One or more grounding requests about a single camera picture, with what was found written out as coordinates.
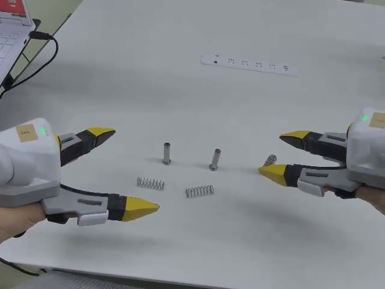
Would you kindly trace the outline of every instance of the red screen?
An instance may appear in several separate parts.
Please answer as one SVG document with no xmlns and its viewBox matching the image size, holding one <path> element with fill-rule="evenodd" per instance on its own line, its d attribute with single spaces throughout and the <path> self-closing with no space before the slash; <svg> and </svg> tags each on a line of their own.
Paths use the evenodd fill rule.
<svg viewBox="0 0 385 289">
<path fill-rule="evenodd" d="M 0 0 L 0 12 L 26 14 L 22 0 Z"/>
</svg>

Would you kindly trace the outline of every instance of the yellow fingertip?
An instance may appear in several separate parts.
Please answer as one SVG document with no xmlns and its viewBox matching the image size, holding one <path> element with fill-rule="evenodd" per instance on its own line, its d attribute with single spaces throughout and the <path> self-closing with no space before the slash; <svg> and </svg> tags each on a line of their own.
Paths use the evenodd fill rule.
<svg viewBox="0 0 385 289">
<path fill-rule="evenodd" d="M 60 144 L 59 136 L 57 134 L 55 134 L 55 140 L 56 140 L 56 143 L 58 144 L 59 151 L 60 151 L 61 150 L 61 144 Z"/>
<path fill-rule="evenodd" d="M 281 137 L 296 137 L 296 138 L 305 138 L 310 131 L 292 131 L 286 134 L 282 134 Z"/>
<path fill-rule="evenodd" d="M 272 180 L 273 182 L 276 182 L 279 185 L 282 185 L 284 187 L 287 187 L 285 181 L 285 164 L 272 164 L 270 166 L 264 166 L 258 168 L 259 173 L 262 176 L 267 177 L 268 179 Z"/>
<path fill-rule="evenodd" d="M 87 131 L 98 137 L 106 132 L 114 132 L 115 130 L 113 128 L 88 128 Z"/>
<path fill-rule="evenodd" d="M 126 211 L 122 218 L 123 222 L 132 221 L 146 215 L 155 213 L 159 205 L 151 203 L 138 197 L 127 197 Z"/>
</svg>

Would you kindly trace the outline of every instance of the metal pin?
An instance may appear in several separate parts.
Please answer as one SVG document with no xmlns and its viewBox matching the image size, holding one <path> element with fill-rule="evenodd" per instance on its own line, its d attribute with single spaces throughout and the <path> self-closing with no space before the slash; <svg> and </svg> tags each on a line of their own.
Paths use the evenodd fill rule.
<svg viewBox="0 0 385 289">
<path fill-rule="evenodd" d="M 209 168 L 212 171 L 215 171 L 218 169 L 218 162 L 219 162 L 219 157 L 221 156 L 221 150 L 220 149 L 215 149 L 214 151 L 214 156 L 212 157 L 212 162 L 209 166 Z"/>
<path fill-rule="evenodd" d="M 277 161 L 277 156 L 276 155 L 269 155 L 265 163 L 263 164 L 264 167 L 266 166 L 271 166 L 272 164 L 275 164 Z"/>
<path fill-rule="evenodd" d="M 170 143 L 164 143 L 164 148 L 163 148 L 163 164 L 166 166 L 171 164 L 171 159 L 170 159 Z"/>
</svg>

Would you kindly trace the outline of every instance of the white power strip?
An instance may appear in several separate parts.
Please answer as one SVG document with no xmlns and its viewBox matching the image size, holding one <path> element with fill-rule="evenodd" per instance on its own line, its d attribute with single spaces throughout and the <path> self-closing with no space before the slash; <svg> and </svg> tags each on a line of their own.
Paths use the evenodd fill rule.
<svg viewBox="0 0 385 289">
<path fill-rule="evenodd" d="M 224 57 L 218 54 L 205 54 L 200 58 L 201 64 L 224 66 L 244 70 L 298 76 L 298 69 L 285 63 L 266 60 L 249 60 L 247 58 Z"/>
</svg>

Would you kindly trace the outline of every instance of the metal bolt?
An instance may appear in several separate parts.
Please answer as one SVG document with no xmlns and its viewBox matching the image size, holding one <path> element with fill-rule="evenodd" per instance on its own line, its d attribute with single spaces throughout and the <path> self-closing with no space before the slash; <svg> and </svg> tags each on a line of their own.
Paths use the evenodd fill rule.
<svg viewBox="0 0 385 289">
<path fill-rule="evenodd" d="M 220 149 L 215 149 L 214 151 L 214 156 L 212 157 L 212 162 L 209 166 L 209 168 L 212 171 L 215 171 L 218 169 L 218 162 L 219 162 L 219 157 L 221 156 L 221 150 Z"/>
<path fill-rule="evenodd" d="M 163 164 L 166 166 L 171 164 L 171 159 L 170 159 L 170 143 L 164 143 L 163 145 Z"/>
</svg>

